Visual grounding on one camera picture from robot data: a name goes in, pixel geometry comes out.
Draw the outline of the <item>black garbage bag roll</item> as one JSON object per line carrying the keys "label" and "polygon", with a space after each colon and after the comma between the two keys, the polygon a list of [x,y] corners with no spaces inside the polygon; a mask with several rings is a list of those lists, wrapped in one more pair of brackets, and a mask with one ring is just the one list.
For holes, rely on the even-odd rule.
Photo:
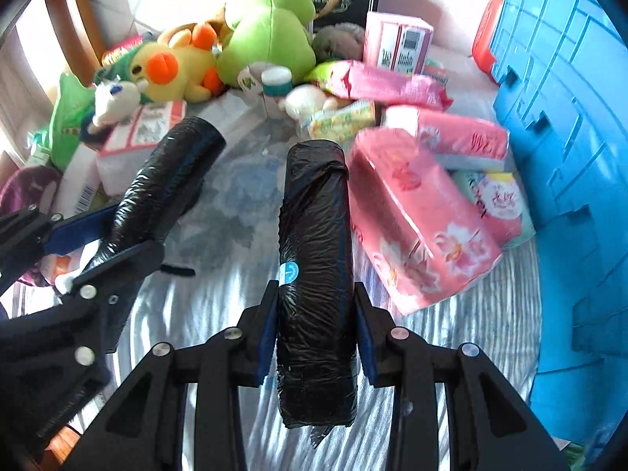
{"label": "black garbage bag roll", "polygon": [[278,235],[280,413],[318,447],[353,424],[358,400],[348,168],[335,142],[290,148]]}

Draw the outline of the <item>white pink medicine box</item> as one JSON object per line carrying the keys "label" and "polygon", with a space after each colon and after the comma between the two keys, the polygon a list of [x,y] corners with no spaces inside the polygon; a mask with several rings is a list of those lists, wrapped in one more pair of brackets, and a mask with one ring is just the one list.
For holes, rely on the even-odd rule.
{"label": "white pink medicine box", "polygon": [[105,193],[122,195],[135,175],[168,131],[186,113],[185,101],[139,105],[135,112],[115,126],[105,141],[97,168]]}

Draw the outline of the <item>blue plastic storage crate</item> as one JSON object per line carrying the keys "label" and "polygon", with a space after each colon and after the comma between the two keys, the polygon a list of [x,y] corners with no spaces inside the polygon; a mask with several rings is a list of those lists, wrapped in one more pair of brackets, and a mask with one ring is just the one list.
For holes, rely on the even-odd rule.
{"label": "blue plastic storage crate", "polygon": [[599,444],[627,410],[627,48],[597,0],[504,0],[490,48],[537,231],[530,405],[553,436]]}

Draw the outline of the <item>pink wet wipes pack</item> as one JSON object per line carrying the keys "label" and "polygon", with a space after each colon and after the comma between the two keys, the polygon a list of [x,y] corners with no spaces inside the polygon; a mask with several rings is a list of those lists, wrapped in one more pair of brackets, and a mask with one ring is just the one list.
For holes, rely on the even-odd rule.
{"label": "pink wet wipes pack", "polygon": [[428,75],[403,75],[358,61],[319,64],[305,81],[343,99],[371,99],[384,105],[413,105],[440,112],[453,105],[445,85]]}

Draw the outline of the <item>small teal capped jar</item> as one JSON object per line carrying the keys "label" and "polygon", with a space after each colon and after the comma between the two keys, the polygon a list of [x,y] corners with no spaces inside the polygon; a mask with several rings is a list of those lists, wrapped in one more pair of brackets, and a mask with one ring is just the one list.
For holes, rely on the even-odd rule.
{"label": "small teal capped jar", "polygon": [[293,89],[292,72],[283,66],[268,67],[261,74],[261,82],[267,117],[281,119],[283,109],[280,104]]}

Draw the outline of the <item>pink snack can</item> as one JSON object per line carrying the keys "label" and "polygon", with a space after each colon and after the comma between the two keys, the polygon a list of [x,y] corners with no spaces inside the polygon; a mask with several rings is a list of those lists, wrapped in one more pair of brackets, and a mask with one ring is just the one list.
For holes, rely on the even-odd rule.
{"label": "pink snack can", "polygon": [[111,66],[115,64],[120,57],[123,57],[134,48],[154,41],[155,37],[151,32],[134,35],[113,48],[106,50],[105,53],[102,54],[100,63],[102,66]]}

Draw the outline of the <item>yellow green tissue packet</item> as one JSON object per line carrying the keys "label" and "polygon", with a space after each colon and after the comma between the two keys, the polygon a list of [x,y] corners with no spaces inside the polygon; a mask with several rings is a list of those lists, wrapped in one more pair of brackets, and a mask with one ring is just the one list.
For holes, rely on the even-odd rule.
{"label": "yellow green tissue packet", "polygon": [[360,130],[372,128],[378,121],[377,105],[371,100],[358,100],[339,110],[319,111],[302,120],[298,134],[302,138],[344,142]]}

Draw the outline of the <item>yellow duck plush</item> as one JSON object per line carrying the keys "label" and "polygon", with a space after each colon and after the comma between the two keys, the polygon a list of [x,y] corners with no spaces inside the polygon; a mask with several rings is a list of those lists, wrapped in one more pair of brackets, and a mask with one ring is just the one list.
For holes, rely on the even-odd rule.
{"label": "yellow duck plush", "polygon": [[221,95],[213,47],[218,35],[211,24],[193,24],[165,33],[132,54],[129,80],[150,102],[201,103]]}

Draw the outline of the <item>small white plush toy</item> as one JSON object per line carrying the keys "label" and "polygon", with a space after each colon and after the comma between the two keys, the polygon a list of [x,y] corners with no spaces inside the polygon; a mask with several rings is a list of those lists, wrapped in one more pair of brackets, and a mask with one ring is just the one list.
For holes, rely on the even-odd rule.
{"label": "small white plush toy", "polygon": [[97,128],[104,128],[131,116],[141,104],[147,87],[146,80],[115,80],[99,84],[95,89],[95,113],[91,122]]}

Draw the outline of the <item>pink blue tissue pack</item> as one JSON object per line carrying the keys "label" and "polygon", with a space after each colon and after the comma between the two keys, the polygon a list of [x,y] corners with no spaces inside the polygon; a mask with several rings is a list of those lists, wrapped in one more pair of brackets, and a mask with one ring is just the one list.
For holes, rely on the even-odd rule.
{"label": "pink blue tissue pack", "polygon": [[507,171],[509,133],[496,123],[396,105],[383,112],[382,125],[407,131],[448,170]]}

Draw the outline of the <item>small floral tissue pack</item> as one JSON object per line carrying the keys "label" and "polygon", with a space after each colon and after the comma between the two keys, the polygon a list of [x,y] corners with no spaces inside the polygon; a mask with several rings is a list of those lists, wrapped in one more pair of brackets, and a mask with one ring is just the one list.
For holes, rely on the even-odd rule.
{"label": "small floral tissue pack", "polygon": [[458,170],[451,178],[502,249],[516,248],[535,236],[527,199],[513,173]]}

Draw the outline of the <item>pink white upright box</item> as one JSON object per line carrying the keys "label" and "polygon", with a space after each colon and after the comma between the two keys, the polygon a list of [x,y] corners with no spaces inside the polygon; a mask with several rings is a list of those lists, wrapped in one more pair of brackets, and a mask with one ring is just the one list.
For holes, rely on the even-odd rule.
{"label": "pink white upright box", "polygon": [[362,62],[403,75],[421,75],[434,28],[422,18],[368,12]]}

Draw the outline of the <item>maroon round pouch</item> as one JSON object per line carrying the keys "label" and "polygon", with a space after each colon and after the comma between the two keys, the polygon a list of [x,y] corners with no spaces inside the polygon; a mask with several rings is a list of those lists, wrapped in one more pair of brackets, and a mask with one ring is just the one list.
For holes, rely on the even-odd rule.
{"label": "maroon round pouch", "polygon": [[30,166],[14,173],[1,190],[2,216],[36,206],[48,214],[62,176],[53,167]]}

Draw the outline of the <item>green crocodile hand puppet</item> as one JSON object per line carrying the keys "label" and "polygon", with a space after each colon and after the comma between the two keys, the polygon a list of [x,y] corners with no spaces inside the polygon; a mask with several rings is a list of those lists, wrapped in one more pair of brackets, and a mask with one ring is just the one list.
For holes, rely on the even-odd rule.
{"label": "green crocodile hand puppet", "polygon": [[134,48],[115,64],[99,69],[91,86],[83,85],[72,73],[60,75],[50,123],[29,136],[29,166],[51,166],[64,171],[80,144],[101,144],[105,140],[118,123],[104,128],[93,125],[95,89],[105,81],[130,81],[129,63],[136,51]]}

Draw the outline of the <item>green frog plush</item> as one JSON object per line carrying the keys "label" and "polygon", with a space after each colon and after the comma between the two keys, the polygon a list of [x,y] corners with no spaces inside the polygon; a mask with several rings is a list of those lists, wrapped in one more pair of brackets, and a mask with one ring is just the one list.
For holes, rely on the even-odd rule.
{"label": "green frog plush", "polygon": [[308,30],[315,15],[312,0],[228,0],[230,35],[217,57],[221,81],[237,87],[241,72],[256,63],[286,67],[301,81],[316,65]]}

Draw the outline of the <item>small green pink box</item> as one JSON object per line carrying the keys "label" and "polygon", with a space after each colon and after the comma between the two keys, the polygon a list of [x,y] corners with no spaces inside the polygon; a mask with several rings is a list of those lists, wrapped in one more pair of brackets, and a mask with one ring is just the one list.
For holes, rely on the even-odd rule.
{"label": "small green pink box", "polygon": [[443,86],[446,86],[449,80],[448,71],[444,68],[444,66],[437,62],[433,61],[430,58],[425,62],[423,75],[428,75],[428,77],[437,80]]}

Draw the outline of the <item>brown bear plush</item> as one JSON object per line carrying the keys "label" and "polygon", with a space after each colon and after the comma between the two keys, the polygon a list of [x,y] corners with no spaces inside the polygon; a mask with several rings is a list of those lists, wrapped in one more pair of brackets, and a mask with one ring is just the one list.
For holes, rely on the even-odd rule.
{"label": "brown bear plush", "polygon": [[[226,7],[223,6],[212,18],[203,21],[204,24],[209,24],[209,26],[211,26],[217,33],[218,45],[229,42],[230,36],[232,35],[232,30],[226,24],[225,10]],[[175,36],[175,33],[184,30],[192,31],[195,25],[196,22],[191,22],[190,24],[179,24],[179,26],[163,31],[157,38],[157,42],[167,44]]]}

